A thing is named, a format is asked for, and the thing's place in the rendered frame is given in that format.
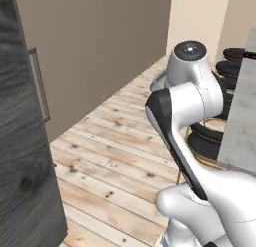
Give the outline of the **dark wood cabinet door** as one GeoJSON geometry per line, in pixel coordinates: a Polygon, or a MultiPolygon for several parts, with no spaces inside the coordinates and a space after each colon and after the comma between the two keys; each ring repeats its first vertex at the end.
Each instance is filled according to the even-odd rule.
{"type": "Polygon", "coordinates": [[[0,247],[58,247],[67,223],[16,0],[0,0],[0,247]]]}

